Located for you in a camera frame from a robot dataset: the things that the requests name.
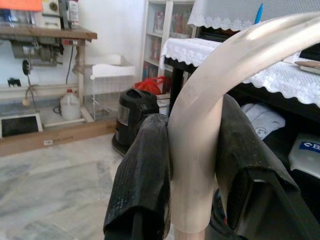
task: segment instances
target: sticker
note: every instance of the sticker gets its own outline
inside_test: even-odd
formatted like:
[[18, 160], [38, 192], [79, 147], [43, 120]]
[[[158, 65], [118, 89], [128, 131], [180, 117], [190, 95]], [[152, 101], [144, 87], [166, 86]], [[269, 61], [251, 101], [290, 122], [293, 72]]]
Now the sticker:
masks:
[[43, 145], [45, 145], [45, 146], [50, 146], [50, 145], [53, 145], [53, 144], [54, 144], [53, 140], [44, 140], [43, 141]]
[[320, 154], [320, 144], [313, 143], [313, 142], [303, 141], [300, 144], [299, 149], [313, 151], [313, 152]]

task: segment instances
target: white plastic container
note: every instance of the white plastic container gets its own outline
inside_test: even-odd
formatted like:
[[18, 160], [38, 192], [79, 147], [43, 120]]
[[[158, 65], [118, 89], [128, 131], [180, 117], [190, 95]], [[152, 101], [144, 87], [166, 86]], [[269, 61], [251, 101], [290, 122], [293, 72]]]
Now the white plastic container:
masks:
[[60, 100], [61, 115], [65, 120], [75, 120], [81, 118], [81, 105], [79, 98], [68, 89], [67, 94]]

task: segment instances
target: white wall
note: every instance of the white wall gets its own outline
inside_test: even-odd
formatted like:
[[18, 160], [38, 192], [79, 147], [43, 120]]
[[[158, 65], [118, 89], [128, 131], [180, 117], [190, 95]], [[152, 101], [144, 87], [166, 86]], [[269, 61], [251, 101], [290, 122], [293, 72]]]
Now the white wall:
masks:
[[[144, 19], [144, 0], [79, 0], [80, 25], [97, 32], [98, 40], [86, 42], [86, 57], [103, 57], [108, 54], [123, 55], [136, 67], [137, 76], [141, 70], [141, 48]], [[60, 57], [63, 65], [58, 67], [35, 67], [31, 72], [33, 84], [64, 84], [68, 71], [71, 48], [66, 47]], [[9, 41], [0, 40], [0, 86], [7, 87], [8, 78], [19, 78], [27, 85], [22, 73], [23, 59], [14, 59]], [[70, 72], [68, 82], [76, 83], [76, 76]]]

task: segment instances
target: wooden table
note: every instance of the wooden table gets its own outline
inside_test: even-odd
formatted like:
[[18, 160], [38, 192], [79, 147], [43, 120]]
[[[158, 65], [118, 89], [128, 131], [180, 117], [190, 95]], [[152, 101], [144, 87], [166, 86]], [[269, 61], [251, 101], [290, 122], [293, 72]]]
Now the wooden table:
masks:
[[50, 29], [32, 25], [13, 26], [7, 23], [0, 24], [0, 39], [16, 40], [21, 37], [27, 38], [31, 42], [37, 42], [41, 38], [77, 40], [77, 54], [75, 56], [76, 65], [73, 68], [73, 71], [78, 77], [78, 95], [82, 104], [84, 96], [86, 41], [91, 42], [92, 39], [97, 39], [97, 33], [80, 26], [73, 29]]

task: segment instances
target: lace tablecloth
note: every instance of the lace tablecloth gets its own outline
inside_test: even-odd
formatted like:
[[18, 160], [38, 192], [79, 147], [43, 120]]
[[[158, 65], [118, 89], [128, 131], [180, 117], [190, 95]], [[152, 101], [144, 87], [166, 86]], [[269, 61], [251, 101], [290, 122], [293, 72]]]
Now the lace tablecloth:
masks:
[[[169, 38], [161, 52], [160, 67], [165, 69], [165, 58], [198, 67], [220, 44], [199, 38]], [[278, 62], [243, 83], [265, 87], [270, 93], [282, 93], [286, 99], [296, 97], [303, 104], [320, 107], [320, 75], [302, 71], [295, 64]]]
[[320, 0], [195, 0], [188, 24], [240, 31], [254, 24], [261, 3], [261, 21], [320, 11]]

